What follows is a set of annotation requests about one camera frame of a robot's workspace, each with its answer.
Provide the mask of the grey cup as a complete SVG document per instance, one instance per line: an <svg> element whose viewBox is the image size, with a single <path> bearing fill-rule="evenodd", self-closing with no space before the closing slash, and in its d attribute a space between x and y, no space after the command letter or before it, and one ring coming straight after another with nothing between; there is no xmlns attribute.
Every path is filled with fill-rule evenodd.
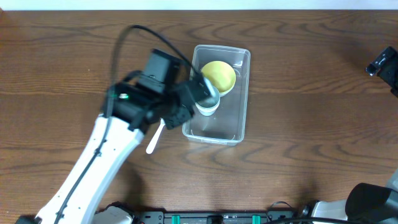
<svg viewBox="0 0 398 224"><path fill-rule="evenodd" d="M212 93L212 95L209 98L207 98L205 100L201 100L198 103L195 103L196 106L199 106L201 108L215 107L220 101L220 93L219 93L218 89L214 86L213 86L213 90L211 93Z"/></svg>

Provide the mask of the white cup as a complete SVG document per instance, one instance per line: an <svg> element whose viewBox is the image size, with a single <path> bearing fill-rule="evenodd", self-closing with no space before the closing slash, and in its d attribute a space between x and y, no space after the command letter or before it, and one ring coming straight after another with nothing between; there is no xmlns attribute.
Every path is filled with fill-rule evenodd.
<svg viewBox="0 0 398 224"><path fill-rule="evenodd" d="M211 115L213 115L213 114L215 113L215 111L216 111L216 110L218 109L218 107L219 107L219 104L214 105L214 106L212 106L212 107L210 107L210 108L202 107L202 106L200 106L200 105L197 104L197 103L196 103L195 105L196 105L196 107L197 107L199 113L202 114L203 116L211 116Z"/></svg>

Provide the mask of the white bowl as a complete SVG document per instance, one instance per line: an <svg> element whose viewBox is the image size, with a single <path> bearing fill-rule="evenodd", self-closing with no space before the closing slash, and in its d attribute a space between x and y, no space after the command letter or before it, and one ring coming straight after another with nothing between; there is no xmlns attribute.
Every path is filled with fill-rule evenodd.
<svg viewBox="0 0 398 224"><path fill-rule="evenodd" d="M227 95L234 88L235 84L236 84L236 82L233 83L228 90L220 92L220 97L224 97L225 95Z"/></svg>

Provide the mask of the yellow bowl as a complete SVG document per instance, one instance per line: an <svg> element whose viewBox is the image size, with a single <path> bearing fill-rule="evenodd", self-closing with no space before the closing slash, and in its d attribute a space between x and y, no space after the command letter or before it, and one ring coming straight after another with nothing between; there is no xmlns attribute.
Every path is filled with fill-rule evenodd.
<svg viewBox="0 0 398 224"><path fill-rule="evenodd" d="M219 92L228 90L236 82L236 73L232 66L226 62L209 62L203 66L201 72Z"/></svg>

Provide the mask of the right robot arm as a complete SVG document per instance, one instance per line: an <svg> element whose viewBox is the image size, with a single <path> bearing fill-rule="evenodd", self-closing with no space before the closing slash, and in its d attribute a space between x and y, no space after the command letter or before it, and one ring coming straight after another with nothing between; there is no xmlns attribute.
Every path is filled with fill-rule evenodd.
<svg viewBox="0 0 398 224"><path fill-rule="evenodd" d="M367 67L366 73L377 76L397 96L397 50L387 47ZM356 185L346 200L316 201L300 212L302 223L397 223L397 173L385 186L367 183Z"/></svg>

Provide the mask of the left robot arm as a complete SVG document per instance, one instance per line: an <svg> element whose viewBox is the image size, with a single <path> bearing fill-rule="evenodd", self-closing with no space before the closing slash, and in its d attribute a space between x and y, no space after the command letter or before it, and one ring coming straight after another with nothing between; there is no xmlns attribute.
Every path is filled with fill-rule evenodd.
<svg viewBox="0 0 398 224"><path fill-rule="evenodd" d="M21 216L16 224L91 223L100 200L144 133L127 123L98 116L89 143L57 194L36 217Z"/></svg>

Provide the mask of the clear plastic container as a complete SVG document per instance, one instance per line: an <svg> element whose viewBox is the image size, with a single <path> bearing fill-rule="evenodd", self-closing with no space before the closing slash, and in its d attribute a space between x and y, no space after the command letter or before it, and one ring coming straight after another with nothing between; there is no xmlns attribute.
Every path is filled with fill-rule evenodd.
<svg viewBox="0 0 398 224"><path fill-rule="evenodd" d="M210 116L202 115L194 107L193 119L182 126L182 133L190 141L235 146L244 139L251 53L247 49L222 45L197 45L192 64L201 69L212 61L223 61L233 67L236 83L220 99L220 105Z"/></svg>

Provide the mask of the white plastic fork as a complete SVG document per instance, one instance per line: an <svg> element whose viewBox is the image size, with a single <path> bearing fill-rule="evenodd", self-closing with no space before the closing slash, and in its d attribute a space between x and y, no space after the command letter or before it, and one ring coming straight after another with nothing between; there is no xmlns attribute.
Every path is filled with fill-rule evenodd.
<svg viewBox="0 0 398 224"><path fill-rule="evenodd" d="M154 152L155 147L157 145L157 142L159 141L160 135L162 134L164 127L165 127L165 121L164 121L164 119L161 119L159 127L157 128L155 134L153 135L152 139L150 140L150 143L148 144L148 146L146 148L147 154L152 154Z"/></svg>

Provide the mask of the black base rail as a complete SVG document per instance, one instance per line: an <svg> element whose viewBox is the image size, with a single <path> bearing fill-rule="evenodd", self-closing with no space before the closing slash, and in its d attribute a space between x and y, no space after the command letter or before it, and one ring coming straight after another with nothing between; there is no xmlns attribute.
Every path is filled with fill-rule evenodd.
<svg viewBox="0 0 398 224"><path fill-rule="evenodd" d="M114 202L96 212L94 224L265 224L284 218L296 218L297 212L290 208L275 208L268 211L243 212L168 212L163 209L133 210L121 202Z"/></svg>

